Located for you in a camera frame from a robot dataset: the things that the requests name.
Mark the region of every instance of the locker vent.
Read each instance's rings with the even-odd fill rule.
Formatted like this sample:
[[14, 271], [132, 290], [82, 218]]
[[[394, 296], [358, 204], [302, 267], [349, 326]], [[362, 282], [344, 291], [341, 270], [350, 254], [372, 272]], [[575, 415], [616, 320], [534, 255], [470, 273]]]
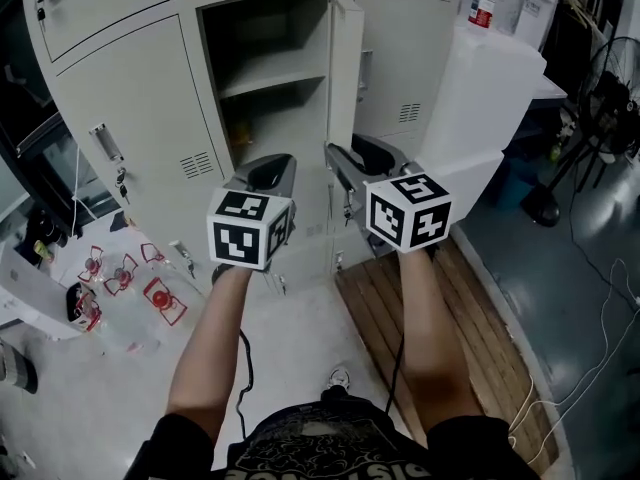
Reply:
[[418, 117], [420, 116], [420, 107], [420, 103], [414, 103], [412, 105], [402, 105], [398, 122], [408, 123], [409, 121], [417, 121]]
[[213, 171], [211, 159], [206, 151], [180, 160], [180, 165], [182, 166], [182, 170], [184, 171], [187, 179], [195, 178], [201, 174], [207, 174], [208, 172]]

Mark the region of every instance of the wooden pallet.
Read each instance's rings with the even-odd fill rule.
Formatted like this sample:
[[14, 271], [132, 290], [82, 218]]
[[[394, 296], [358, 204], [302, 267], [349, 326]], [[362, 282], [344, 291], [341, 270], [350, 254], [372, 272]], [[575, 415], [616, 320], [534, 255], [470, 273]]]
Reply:
[[[434, 267], [444, 300], [457, 324], [478, 402], [488, 416], [513, 421], [531, 387], [529, 372], [517, 347], [480, 281], [451, 239], [440, 244]], [[336, 275], [336, 284], [380, 375], [390, 386], [403, 330], [397, 256], [389, 255], [347, 269]], [[534, 387], [529, 400], [538, 398]], [[395, 401], [413, 438], [426, 445], [402, 368]], [[542, 406], [535, 406], [514, 433], [516, 451], [526, 461], [531, 460], [550, 428]], [[541, 475], [557, 458], [558, 447], [551, 436], [532, 467]]]

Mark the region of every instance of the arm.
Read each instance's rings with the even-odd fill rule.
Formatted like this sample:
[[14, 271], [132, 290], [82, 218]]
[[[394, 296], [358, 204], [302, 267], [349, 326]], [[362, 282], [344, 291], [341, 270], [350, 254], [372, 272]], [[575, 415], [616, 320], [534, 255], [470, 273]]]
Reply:
[[234, 267], [216, 281], [169, 392], [167, 414], [193, 421], [214, 445], [236, 374], [240, 323], [252, 272]]
[[456, 416], [482, 411], [429, 256], [399, 254], [404, 299], [405, 371], [425, 432]]

